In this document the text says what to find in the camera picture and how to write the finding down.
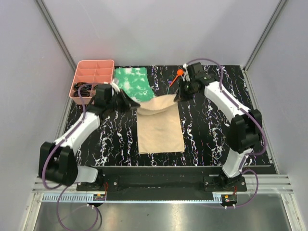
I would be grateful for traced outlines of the beige cloth napkin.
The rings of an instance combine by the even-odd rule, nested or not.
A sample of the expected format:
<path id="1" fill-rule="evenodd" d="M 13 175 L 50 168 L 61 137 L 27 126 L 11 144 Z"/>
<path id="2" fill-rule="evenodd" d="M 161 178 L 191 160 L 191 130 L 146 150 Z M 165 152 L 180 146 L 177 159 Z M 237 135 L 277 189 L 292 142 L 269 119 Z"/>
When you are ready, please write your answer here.
<path id="1" fill-rule="evenodd" d="M 137 137 L 140 154 L 183 152 L 184 138 L 175 94 L 141 102 L 137 108 Z"/>

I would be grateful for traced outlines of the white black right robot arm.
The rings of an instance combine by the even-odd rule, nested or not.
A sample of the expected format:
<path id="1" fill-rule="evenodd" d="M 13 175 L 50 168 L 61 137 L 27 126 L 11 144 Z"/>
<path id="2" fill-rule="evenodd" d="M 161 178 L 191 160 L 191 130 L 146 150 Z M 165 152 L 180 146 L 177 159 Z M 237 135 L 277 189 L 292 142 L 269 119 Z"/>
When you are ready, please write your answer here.
<path id="1" fill-rule="evenodd" d="M 191 100 L 195 94 L 202 93 L 213 102 L 228 119 L 230 126 L 226 135 L 229 153 L 222 171 L 211 184 L 229 191 L 240 182 L 245 160 L 253 148 L 264 137 L 262 115 L 251 110 L 233 97 L 222 84 L 223 76 L 208 74 L 200 62 L 188 62 L 183 65 L 183 72 L 178 73 L 179 89 L 175 101 Z"/>

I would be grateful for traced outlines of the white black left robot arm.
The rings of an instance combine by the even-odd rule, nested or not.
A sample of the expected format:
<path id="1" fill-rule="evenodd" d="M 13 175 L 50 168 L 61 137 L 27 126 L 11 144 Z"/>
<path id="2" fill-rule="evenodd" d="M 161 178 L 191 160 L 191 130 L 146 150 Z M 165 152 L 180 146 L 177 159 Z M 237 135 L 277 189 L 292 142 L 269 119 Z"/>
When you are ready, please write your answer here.
<path id="1" fill-rule="evenodd" d="M 81 103 L 83 113 L 76 123 L 61 137 L 40 147 L 38 175 L 46 189 L 51 189 L 47 181 L 52 181 L 58 186 L 86 182 L 91 189 L 100 190 L 104 179 L 98 169 L 77 165 L 75 155 L 88 136 L 99 128 L 106 114 L 125 113 L 140 106 L 114 82 L 97 83 L 89 104 L 85 105 L 84 100 Z"/>

